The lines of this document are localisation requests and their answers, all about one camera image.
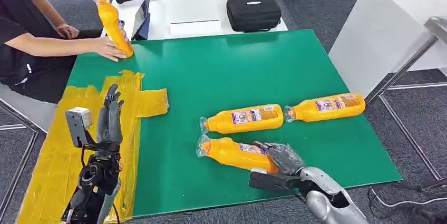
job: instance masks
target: black case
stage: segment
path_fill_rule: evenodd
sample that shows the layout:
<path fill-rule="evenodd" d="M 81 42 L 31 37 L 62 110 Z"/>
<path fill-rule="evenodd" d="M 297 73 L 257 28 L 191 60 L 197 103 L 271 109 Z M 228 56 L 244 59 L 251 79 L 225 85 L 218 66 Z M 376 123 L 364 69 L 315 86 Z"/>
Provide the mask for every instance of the black case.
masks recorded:
<path fill-rule="evenodd" d="M 275 0 L 227 0 L 227 15 L 236 32 L 255 32 L 275 28 L 281 9 Z"/>

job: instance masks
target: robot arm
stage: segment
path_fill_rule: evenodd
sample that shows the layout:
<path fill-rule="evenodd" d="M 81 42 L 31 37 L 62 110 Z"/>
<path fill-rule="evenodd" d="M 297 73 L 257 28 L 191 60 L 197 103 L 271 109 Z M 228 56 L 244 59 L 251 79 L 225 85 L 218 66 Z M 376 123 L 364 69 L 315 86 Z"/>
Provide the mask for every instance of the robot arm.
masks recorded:
<path fill-rule="evenodd" d="M 278 166 L 278 174 L 250 171 L 249 186 L 260 190 L 298 189 L 309 211 L 324 224 L 367 224 L 349 194 L 328 174 L 306 167 L 289 145 L 255 142 Z"/>
<path fill-rule="evenodd" d="M 104 223 L 120 189 L 120 144 L 122 142 L 120 113 L 123 100 L 118 102 L 120 92 L 113 84 L 105 97 L 104 107 L 99 111 L 96 125 L 96 142 L 86 130 L 91 125 L 90 111 L 73 108 L 65 112 L 73 144 L 82 148 L 82 170 L 72 198 L 62 220 L 68 224 Z M 88 163 L 83 160 L 85 149 L 94 150 Z"/>

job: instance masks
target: person's arm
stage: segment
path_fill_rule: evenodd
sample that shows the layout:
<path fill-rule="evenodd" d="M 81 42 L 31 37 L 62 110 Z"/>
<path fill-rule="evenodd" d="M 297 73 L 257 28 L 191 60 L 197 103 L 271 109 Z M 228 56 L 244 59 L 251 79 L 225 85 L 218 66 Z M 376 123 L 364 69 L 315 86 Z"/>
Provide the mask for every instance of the person's arm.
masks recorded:
<path fill-rule="evenodd" d="M 56 11 L 56 9 L 51 5 L 48 0 L 31 0 L 37 8 L 42 12 L 42 14 L 48 18 L 53 25 L 56 27 L 56 30 L 61 34 L 61 36 L 72 39 L 76 38 L 79 34 L 79 30 L 69 26 L 63 17 Z"/>
<path fill-rule="evenodd" d="M 54 26 L 60 26 L 65 24 L 65 20 L 57 13 L 56 9 L 51 5 L 48 0 L 31 0 L 37 8 L 47 17 Z"/>
<path fill-rule="evenodd" d="M 5 42 L 5 44 L 38 57 L 61 57 L 93 52 L 116 62 L 119 58 L 125 58 L 125 53 L 117 49 L 116 44 L 107 37 L 66 41 L 56 38 L 34 37 L 30 33 L 24 33 Z"/>

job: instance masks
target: black t-shirt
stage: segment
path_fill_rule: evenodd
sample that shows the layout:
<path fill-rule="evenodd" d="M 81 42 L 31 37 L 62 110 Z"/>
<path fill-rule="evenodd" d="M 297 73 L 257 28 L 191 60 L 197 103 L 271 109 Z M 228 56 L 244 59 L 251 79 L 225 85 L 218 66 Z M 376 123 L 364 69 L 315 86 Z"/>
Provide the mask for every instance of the black t-shirt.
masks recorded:
<path fill-rule="evenodd" d="M 5 45 L 24 33 L 60 38 L 31 0 L 0 0 L 0 82 L 4 84 L 19 83 L 27 77 L 28 67 L 44 60 Z"/>

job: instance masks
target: black wire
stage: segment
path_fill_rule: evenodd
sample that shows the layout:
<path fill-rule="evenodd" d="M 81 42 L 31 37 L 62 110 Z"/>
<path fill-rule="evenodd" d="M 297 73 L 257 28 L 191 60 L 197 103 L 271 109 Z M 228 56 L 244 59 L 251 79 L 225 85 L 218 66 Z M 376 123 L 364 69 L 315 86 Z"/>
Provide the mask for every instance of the black wire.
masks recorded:
<path fill-rule="evenodd" d="M 81 150 L 81 163 L 82 163 L 82 167 L 85 167 L 85 162 L 84 162 L 84 152 L 85 152 L 85 146 L 82 145 L 82 150 Z"/>
<path fill-rule="evenodd" d="M 115 211 L 116 221 L 118 224 L 120 224 L 120 217 L 118 216 L 118 211 L 116 210 L 115 203 L 113 203 L 112 206 L 113 206 L 113 210 Z"/>
<path fill-rule="evenodd" d="M 390 183 L 390 184 L 388 184 L 388 186 L 396 187 L 396 188 L 402 188 L 402 189 L 409 190 L 409 191 L 414 191 L 414 192 L 417 192 L 417 193 L 420 193 L 420 194 L 423 194 L 423 195 L 429 196 L 429 197 L 441 197 L 441 196 L 447 195 L 447 191 L 446 192 L 429 193 L 429 192 L 424 191 L 422 189 L 422 187 L 412 187 L 412 186 L 410 186 L 408 184 L 405 184 L 403 182 Z M 392 211 L 386 213 L 383 216 L 377 215 L 377 213 L 374 212 L 374 210 L 373 210 L 373 201 L 377 198 L 379 192 L 382 189 L 384 189 L 384 188 L 385 188 L 385 186 L 381 187 L 378 190 L 374 190 L 375 191 L 375 195 L 372 198 L 371 198 L 371 192 L 372 192 L 373 187 L 370 187 L 369 190 L 368 190 L 368 199 L 370 200 L 369 207 L 370 207 L 371 213 L 373 214 L 373 216 L 375 218 L 377 218 L 377 219 L 387 219 L 387 218 L 391 217 L 392 215 L 394 215 L 396 213 L 396 211 L 398 211 L 398 210 L 401 210 L 401 209 L 412 209 L 412 208 L 407 207 L 407 206 L 396 206 L 396 207 L 392 207 Z"/>
<path fill-rule="evenodd" d="M 369 207 L 370 207 L 370 211 L 371 211 L 371 213 L 373 214 L 373 216 L 375 217 L 375 218 L 377 218 L 377 219 L 388 219 L 389 217 L 391 217 L 391 216 L 393 216 L 395 213 L 396 213 L 396 211 L 398 210 L 398 209 L 401 209 L 401 208 L 403 208 L 403 207 L 395 207 L 395 208 L 393 208 L 393 210 L 391 211 L 391 212 L 388 212 L 388 213 L 386 213 L 385 215 L 383 215 L 383 216 L 379 216 L 376 212 L 374 212 L 374 210 L 373 210 L 373 201 L 377 198 L 377 195 L 374 195 L 372 198 L 371 198 L 371 192 L 372 192 L 372 189 L 373 189 L 373 187 L 370 187 L 369 188 L 369 190 L 368 190 L 368 199 L 370 200 L 370 203 L 369 203 Z M 376 191 L 376 194 L 378 194 L 381 190 L 383 189 L 383 187 L 382 188 L 380 188 L 380 189 L 378 189 L 377 191 L 376 190 L 374 190 L 374 191 Z"/>
<path fill-rule="evenodd" d="M 415 192 L 424 194 L 424 195 L 429 196 L 429 197 L 442 197 L 442 196 L 446 196 L 447 195 L 447 190 L 445 190 L 443 192 L 430 193 L 430 192 L 424 191 L 422 189 L 422 187 L 420 187 L 420 186 L 419 187 L 412 187 L 412 186 L 410 186 L 408 184 L 405 184 L 404 182 L 391 183 L 390 185 L 394 186 L 394 187 L 400 187 L 400 188 L 403 188 L 403 189 L 406 189 L 406 190 L 410 190 L 410 191 L 415 191 Z"/>
<path fill-rule="evenodd" d="M 290 191 L 295 197 L 297 197 L 303 204 L 306 204 L 306 201 L 300 196 L 298 195 L 295 190 L 292 190 L 291 188 L 287 187 L 287 186 L 281 186 L 282 188 Z"/>

